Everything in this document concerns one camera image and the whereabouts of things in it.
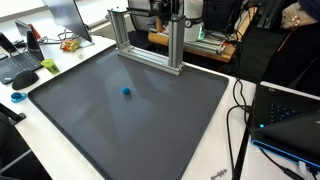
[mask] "bag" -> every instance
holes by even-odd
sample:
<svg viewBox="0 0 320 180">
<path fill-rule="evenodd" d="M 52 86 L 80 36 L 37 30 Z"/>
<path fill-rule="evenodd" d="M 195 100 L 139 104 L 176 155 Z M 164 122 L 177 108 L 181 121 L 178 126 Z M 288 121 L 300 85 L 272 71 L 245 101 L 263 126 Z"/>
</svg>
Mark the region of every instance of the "bag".
<svg viewBox="0 0 320 180">
<path fill-rule="evenodd" d="M 316 22 L 317 20 L 310 17 L 299 3 L 293 3 L 282 11 L 281 27 L 284 29 L 297 29 L 299 26 Z"/>
</svg>

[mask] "blue object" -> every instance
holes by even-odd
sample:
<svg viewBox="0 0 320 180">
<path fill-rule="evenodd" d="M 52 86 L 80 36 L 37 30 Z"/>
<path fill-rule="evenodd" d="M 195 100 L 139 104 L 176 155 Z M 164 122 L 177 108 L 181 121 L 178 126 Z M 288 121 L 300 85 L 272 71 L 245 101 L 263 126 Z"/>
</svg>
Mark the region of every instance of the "blue object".
<svg viewBox="0 0 320 180">
<path fill-rule="evenodd" d="M 13 103 L 21 102 L 26 98 L 27 98 L 27 94 L 26 93 L 14 92 L 14 93 L 11 94 L 11 101 Z"/>
<path fill-rule="evenodd" d="M 130 89 L 127 87 L 122 88 L 122 94 L 130 94 Z"/>
</svg>

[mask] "laptop screen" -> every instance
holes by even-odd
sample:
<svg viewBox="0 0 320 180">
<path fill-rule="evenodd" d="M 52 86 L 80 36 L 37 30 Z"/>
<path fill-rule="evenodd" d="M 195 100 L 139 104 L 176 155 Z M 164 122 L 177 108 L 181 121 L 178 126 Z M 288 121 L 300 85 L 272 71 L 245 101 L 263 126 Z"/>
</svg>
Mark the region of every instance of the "laptop screen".
<svg viewBox="0 0 320 180">
<path fill-rule="evenodd" d="M 23 41 L 26 43 L 28 51 L 36 58 L 38 58 L 40 61 L 42 61 L 44 57 L 39 47 L 39 44 L 34 36 L 32 28 L 19 20 L 15 20 L 15 23 Z"/>
</svg>

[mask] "cup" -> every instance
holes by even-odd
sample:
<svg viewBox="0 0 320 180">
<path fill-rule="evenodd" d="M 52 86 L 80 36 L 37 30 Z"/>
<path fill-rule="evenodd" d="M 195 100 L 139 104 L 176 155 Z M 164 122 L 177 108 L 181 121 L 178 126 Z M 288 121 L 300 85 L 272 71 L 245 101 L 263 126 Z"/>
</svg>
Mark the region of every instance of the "cup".
<svg viewBox="0 0 320 180">
<path fill-rule="evenodd" d="M 56 74 L 57 72 L 59 72 L 58 67 L 56 66 L 56 64 L 52 59 L 45 59 L 41 61 L 41 65 L 47 68 L 48 71 L 51 72 L 51 74 Z"/>
</svg>

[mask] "person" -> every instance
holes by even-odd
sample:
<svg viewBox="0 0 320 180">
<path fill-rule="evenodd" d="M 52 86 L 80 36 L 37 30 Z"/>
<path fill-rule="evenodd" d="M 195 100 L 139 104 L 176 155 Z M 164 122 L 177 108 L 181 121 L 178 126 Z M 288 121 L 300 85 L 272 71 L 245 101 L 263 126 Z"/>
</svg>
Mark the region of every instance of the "person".
<svg viewBox="0 0 320 180">
<path fill-rule="evenodd" d="M 287 32 L 261 81 L 289 86 L 300 77 L 294 89 L 320 96 L 320 1 L 298 0 L 298 3 L 318 22 Z"/>
</svg>

